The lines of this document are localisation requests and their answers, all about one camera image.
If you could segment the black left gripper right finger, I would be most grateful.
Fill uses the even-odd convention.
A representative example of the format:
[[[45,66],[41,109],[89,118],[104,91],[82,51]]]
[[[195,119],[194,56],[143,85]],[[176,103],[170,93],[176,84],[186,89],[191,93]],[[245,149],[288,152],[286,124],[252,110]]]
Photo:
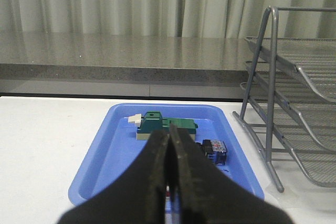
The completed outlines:
[[[169,135],[167,182],[181,223],[292,223],[216,168],[186,129],[172,124]]]

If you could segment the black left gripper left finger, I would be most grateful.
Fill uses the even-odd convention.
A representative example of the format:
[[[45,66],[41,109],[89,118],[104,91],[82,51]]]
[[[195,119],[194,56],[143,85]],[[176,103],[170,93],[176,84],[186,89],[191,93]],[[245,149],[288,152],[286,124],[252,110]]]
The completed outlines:
[[[121,176],[63,214],[59,223],[164,223],[168,144],[166,133],[154,131]]]

